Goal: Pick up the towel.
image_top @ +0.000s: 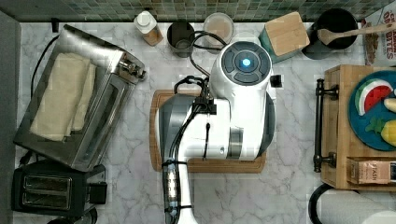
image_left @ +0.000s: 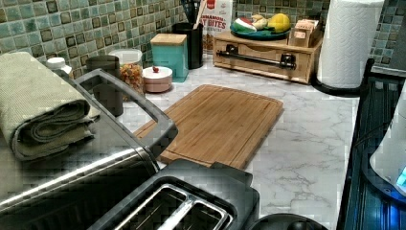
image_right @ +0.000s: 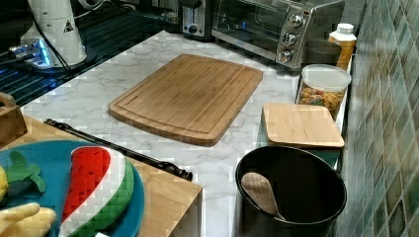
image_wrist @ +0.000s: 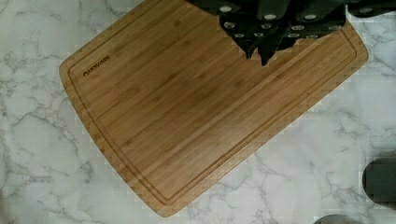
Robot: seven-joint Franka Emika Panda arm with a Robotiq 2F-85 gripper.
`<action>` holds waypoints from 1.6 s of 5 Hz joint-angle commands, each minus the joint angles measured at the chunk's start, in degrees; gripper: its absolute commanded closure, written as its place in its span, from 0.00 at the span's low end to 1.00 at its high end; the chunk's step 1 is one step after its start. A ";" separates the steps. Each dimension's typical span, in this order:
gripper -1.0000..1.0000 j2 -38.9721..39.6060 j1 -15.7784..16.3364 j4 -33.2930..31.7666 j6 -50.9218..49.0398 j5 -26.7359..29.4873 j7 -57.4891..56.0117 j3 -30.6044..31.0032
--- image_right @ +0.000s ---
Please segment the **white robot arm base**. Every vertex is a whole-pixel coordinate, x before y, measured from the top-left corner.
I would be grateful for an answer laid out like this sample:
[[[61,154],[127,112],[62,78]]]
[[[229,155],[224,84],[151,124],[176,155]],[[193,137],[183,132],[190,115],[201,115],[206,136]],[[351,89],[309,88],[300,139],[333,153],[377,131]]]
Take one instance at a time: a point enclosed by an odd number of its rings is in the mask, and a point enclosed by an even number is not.
[[[73,69],[88,57],[71,0],[28,0],[33,24],[10,51],[39,70]]]

